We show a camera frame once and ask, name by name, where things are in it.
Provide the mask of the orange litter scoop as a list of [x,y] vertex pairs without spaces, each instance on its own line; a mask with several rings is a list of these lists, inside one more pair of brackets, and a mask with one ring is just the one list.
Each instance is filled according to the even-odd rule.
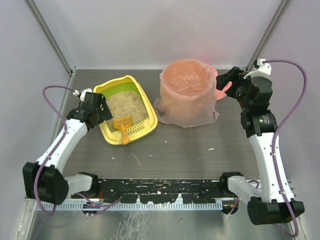
[[133,126],[133,118],[131,115],[116,118],[113,121],[113,127],[121,132],[121,143],[126,145],[130,142],[130,138],[127,134],[127,129]]

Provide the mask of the yellow green litter box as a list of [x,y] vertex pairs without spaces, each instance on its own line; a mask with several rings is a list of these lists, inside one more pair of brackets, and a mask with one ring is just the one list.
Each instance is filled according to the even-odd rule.
[[129,142],[150,134],[158,125],[158,118],[141,85],[131,75],[97,85],[94,93],[106,98],[112,118],[99,125],[104,139],[111,145],[122,145],[122,131],[114,127],[117,119],[131,116],[132,125],[126,128]]

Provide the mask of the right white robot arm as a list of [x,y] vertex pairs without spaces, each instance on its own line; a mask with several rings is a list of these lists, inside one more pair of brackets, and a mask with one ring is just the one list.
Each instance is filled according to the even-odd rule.
[[273,94],[270,74],[271,66],[266,63],[251,72],[234,66],[216,77],[218,90],[232,84],[225,93],[236,99],[242,109],[240,122],[253,148],[261,184],[257,189],[240,172],[224,172],[219,187],[246,204],[254,225],[289,223],[305,211],[303,202],[295,200],[283,168],[276,135],[278,124],[269,110]]

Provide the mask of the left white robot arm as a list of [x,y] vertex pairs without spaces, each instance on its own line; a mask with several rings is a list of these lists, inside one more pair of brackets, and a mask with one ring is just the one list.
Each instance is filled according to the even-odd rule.
[[28,198],[60,205],[78,193],[89,197],[99,193],[98,176],[93,173],[63,176],[66,162],[79,141],[90,129],[112,118],[103,94],[88,91],[82,93],[80,99],[78,107],[66,116],[61,132],[48,150],[37,161],[24,165],[22,174]]

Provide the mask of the bin with pink bag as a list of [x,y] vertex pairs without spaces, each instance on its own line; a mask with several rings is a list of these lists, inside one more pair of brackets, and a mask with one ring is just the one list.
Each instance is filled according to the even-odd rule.
[[153,104],[158,121],[183,128],[214,123],[219,117],[217,76],[214,67],[199,60],[169,64],[159,75],[160,97]]

